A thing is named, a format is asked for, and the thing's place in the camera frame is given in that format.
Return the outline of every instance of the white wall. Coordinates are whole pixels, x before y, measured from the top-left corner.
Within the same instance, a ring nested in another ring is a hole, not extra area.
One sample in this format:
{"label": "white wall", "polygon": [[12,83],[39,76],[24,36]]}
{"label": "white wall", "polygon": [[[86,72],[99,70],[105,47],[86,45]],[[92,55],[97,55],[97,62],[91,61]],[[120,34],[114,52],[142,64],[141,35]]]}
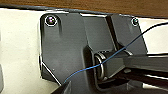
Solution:
{"label": "white wall", "polygon": [[[42,11],[0,9],[0,64],[4,76],[2,94],[50,94],[58,87],[56,83],[40,78],[38,21],[42,14]],[[139,20],[142,31],[165,22]],[[167,28],[154,28],[144,35],[149,53],[168,53]]]}

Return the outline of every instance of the blue cable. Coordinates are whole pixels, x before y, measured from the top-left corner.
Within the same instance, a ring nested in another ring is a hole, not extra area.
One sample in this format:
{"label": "blue cable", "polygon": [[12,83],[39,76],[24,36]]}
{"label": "blue cable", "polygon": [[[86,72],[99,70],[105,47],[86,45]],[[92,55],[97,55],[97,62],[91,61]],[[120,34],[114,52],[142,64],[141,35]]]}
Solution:
{"label": "blue cable", "polygon": [[141,33],[139,36],[137,36],[134,40],[132,40],[129,44],[127,44],[126,46],[124,46],[123,48],[121,48],[120,50],[118,50],[117,52],[115,52],[113,55],[111,55],[109,58],[107,58],[106,60],[104,60],[102,63],[100,63],[100,64],[98,64],[98,65],[94,65],[94,66],[88,67],[88,68],[85,68],[85,69],[81,69],[81,70],[78,70],[78,71],[72,73],[69,77],[67,77],[67,78],[65,79],[64,83],[65,83],[69,78],[71,78],[73,75],[75,75],[75,74],[77,74],[77,73],[79,73],[79,72],[96,68],[96,67],[100,66],[101,64],[107,62],[108,60],[110,60],[111,58],[113,58],[115,55],[117,55],[118,53],[120,53],[121,51],[123,51],[124,49],[126,49],[128,46],[130,46],[132,43],[134,43],[134,42],[135,42],[139,37],[141,37],[143,34],[145,34],[146,32],[148,32],[149,30],[151,30],[151,29],[154,28],[154,27],[162,26],[162,25],[168,25],[168,22],[164,22],[164,23],[160,23],[160,24],[156,24],[156,25],[151,26],[150,28],[148,28],[147,30],[145,30],[143,33]]}

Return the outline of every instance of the wire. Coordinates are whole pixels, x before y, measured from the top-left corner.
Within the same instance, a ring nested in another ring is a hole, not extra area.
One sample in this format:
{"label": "wire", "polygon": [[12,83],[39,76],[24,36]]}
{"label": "wire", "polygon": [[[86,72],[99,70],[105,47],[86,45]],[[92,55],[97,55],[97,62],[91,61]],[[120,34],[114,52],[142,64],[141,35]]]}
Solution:
{"label": "wire", "polygon": [[155,27],[158,27],[158,26],[162,26],[162,25],[168,25],[168,22],[164,22],[164,23],[159,23],[159,24],[156,24],[156,25],[153,25],[151,27],[149,27],[147,30],[145,30],[143,33],[141,33],[139,36],[137,36],[135,39],[133,39],[129,44],[127,44],[126,46],[124,46],[123,48],[121,48],[120,50],[118,50],[117,52],[115,52],[113,55],[111,55],[109,58],[107,58],[106,60],[104,60],[102,63],[98,64],[98,65],[94,65],[94,66],[91,66],[91,67],[88,67],[88,68],[85,68],[85,69],[81,69],[81,70],[78,70],[74,73],[72,73],[69,77],[67,77],[64,81],[64,83],[69,79],[71,78],[73,75],[79,73],[79,72],[82,72],[82,71],[86,71],[86,70],[89,70],[89,69],[93,69],[93,68],[96,68],[98,66],[100,66],[101,64],[107,62],[108,60],[110,60],[112,57],[114,57],[115,55],[117,55],[118,53],[120,53],[121,51],[123,51],[124,49],[126,49],[128,46],[130,46],[132,43],[134,43],[139,37],[141,37],[143,34],[145,34],[146,32],[148,32],[149,30],[155,28]]}

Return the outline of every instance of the gray surface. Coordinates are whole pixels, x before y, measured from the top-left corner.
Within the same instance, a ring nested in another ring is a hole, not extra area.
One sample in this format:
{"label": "gray surface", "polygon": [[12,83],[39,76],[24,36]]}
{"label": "gray surface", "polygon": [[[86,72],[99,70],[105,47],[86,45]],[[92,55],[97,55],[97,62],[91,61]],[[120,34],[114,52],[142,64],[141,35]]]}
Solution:
{"label": "gray surface", "polygon": [[[54,27],[48,27],[44,23],[44,18],[47,15],[51,14],[45,14],[41,17],[42,60],[59,82],[63,84],[69,75],[88,67],[86,63],[91,64],[90,60],[87,59],[91,57],[91,53],[89,53],[87,45],[84,22],[78,13],[55,13],[52,15],[57,17],[58,24]],[[87,87],[90,87],[91,83],[89,83],[87,76],[86,71],[84,71],[67,80],[67,82],[72,82],[72,94],[79,92],[89,94],[90,90]]]}
{"label": "gray surface", "polygon": [[93,52],[112,51],[114,44],[104,17],[83,17],[88,44]]}
{"label": "gray surface", "polygon": [[128,57],[124,58],[126,67],[168,72],[168,57]]}

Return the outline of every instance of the screw head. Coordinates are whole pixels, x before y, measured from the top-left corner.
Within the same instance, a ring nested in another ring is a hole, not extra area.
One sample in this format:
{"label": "screw head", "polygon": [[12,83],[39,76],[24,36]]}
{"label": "screw head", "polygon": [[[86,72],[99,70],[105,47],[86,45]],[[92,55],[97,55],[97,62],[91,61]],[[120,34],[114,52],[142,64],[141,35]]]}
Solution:
{"label": "screw head", "polygon": [[131,20],[131,22],[132,22],[132,25],[133,25],[133,26],[138,26],[138,24],[139,24],[139,21],[138,21],[137,18],[133,18],[133,19]]}
{"label": "screw head", "polygon": [[55,26],[57,24],[57,19],[53,15],[47,16],[45,18],[45,24],[47,26]]}
{"label": "screw head", "polygon": [[125,69],[124,70],[124,73],[130,73],[131,72],[131,69]]}

